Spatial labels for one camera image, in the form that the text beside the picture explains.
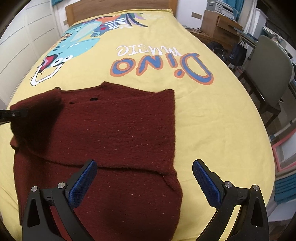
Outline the dark red knitted sweater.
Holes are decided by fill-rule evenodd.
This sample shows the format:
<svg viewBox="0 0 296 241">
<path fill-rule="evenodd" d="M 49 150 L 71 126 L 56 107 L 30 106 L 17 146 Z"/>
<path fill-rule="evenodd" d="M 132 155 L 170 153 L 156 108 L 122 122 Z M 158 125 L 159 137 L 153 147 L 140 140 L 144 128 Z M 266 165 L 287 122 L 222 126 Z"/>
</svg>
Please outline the dark red knitted sweater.
<svg viewBox="0 0 296 241">
<path fill-rule="evenodd" d="M 55 187 L 93 159 L 98 172 L 75 213 L 95 240 L 173 238 L 182 203 L 173 90 L 55 88 L 11 106 L 21 109 L 11 124 L 20 217 L 33 186 Z"/>
</svg>

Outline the stacked teal folded towels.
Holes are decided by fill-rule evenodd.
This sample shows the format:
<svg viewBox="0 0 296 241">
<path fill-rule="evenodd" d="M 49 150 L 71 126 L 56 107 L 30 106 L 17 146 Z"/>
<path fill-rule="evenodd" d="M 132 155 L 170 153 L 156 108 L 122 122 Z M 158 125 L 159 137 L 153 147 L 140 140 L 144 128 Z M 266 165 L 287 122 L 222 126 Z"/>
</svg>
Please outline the stacked teal folded towels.
<svg viewBox="0 0 296 241">
<path fill-rule="evenodd" d="M 274 201 L 282 204 L 295 199 L 295 171 L 275 181 Z"/>
</svg>

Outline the pink framed board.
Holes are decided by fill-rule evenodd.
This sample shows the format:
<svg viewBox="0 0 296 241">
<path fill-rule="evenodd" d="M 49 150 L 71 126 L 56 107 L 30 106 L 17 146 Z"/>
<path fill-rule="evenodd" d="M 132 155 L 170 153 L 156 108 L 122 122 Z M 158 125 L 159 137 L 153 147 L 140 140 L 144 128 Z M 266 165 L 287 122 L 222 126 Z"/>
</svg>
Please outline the pink framed board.
<svg viewBox="0 0 296 241">
<path fill-rule="evenodd" d="M 277 172 L 295 167 L 295 133 L 279 140 L 272 149 Z"/>
</svg>

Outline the white wardrobe doors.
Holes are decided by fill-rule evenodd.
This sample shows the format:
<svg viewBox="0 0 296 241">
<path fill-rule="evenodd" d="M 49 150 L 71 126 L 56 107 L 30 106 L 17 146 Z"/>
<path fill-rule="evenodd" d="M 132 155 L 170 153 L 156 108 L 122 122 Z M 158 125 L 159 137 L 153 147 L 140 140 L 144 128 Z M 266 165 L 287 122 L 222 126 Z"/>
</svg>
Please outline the white wardrobe doors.
<svg viewBox="0 0 296 241">
<path fill-rule="evenodd" d="M 1 102 L 8 105 L 36 61 L 60 38 L 51 1 L 30 1 L 1 37 Z"/>
</svg>

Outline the yellow dino print bedspread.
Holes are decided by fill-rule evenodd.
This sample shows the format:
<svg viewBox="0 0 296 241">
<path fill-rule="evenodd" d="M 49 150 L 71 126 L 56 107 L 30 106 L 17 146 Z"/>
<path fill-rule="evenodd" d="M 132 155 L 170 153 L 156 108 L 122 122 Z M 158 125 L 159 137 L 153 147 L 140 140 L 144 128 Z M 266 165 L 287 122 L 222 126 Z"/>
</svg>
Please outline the yellow dino print bedspread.
<svg viewBox="0 0 296 241">
<path fill-rule="evenodd" d="M 269 200 L 273 152 L 253 101 L 170 10 L 129 9 L 79 21 L 31 67 L 9 108 L 55 88 L 80 90 L 104 82 L 175 93 L 174 169 L 182 203 L 171 240 L 195 240 L 215 213 L 193 176 L 196 159 L 238 187 L 258 185 Z M 13 238 L 21 240 L 12 138 L 10 125 L 1 126 L 1 215 Z"/>
</svg>

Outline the wooden headboard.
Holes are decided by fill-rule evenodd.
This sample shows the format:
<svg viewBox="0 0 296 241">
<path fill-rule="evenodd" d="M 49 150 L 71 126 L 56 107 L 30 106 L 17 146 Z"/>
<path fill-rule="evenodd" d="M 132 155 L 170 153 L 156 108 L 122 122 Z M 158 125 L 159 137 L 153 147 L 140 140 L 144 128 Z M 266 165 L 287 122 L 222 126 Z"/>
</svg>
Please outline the wooden headboard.
<svg viewBox="0 0 296 241">
<path fill-rule="evenodd" d="M 92 0 L 78 1 L 65 7 L 67 23 L 74 23 L 116 11 L 129 9 L 171 9 L 173 14 L 177 11 L 177 0 Z"/>
</svg>

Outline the grey green upholstered chair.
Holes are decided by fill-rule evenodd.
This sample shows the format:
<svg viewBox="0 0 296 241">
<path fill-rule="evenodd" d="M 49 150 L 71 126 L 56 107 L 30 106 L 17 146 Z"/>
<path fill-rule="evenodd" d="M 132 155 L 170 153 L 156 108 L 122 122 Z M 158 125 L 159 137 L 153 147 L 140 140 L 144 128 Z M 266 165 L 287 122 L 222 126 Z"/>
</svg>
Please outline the grey green upholstered chair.
<svg viewBox="0 0 296 241">
<path fill-rule="evenodd" d="M 249 95 L 260 101 L 259 113 L 272 113 L 267 128 L 280 114 L 279 101 L 294 77 L 294 67 L 286 50 L 267 36 L 259 36 L 253 55 L 238 80 L 250 86 Z"/>
</svg>

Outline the dark bag on floor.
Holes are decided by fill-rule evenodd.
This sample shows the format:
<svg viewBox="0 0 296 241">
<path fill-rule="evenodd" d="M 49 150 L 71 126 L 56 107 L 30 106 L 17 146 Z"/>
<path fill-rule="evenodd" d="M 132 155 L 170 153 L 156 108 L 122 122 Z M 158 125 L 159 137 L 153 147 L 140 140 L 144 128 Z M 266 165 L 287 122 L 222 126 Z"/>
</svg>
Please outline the dark bag on floor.
<svg viewBox="0 0 296 241">
<path fill-rule="evenodd" d="M 242 66 L 247 54 L 247 49 L 241 44 L 235 44 L 232 48 L 228 61 L 234 66 Z"/>
</svg>

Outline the brown cardboard box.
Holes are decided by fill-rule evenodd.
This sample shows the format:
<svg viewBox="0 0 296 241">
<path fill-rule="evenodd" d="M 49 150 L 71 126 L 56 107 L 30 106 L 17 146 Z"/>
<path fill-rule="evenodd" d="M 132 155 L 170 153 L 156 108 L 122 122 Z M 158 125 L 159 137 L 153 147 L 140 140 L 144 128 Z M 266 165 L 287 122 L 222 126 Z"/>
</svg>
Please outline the brown cardboard box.
<svg viewBox="0 0 296 241">
<path fill-rule="evenodd" d="M 214 11 L 204 11 L 201 31 L 209 37 L 234 45 L 240 40 L 239 34 L 235 28 L 242 30 L 241 25 L 236 21 Z"/>
</svg>

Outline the white storage box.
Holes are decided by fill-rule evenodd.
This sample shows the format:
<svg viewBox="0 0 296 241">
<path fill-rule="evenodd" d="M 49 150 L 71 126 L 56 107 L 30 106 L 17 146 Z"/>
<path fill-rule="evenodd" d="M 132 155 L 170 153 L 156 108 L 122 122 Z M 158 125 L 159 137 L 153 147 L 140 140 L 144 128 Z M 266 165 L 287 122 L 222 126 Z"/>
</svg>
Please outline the white storage box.
<svg viewBox="0 0 296 241">
<path fill-rule="evenodd" d="M 207 1 L 206 10 L 222 13 L 223 5 L 217 1 Z"/>
</svg>

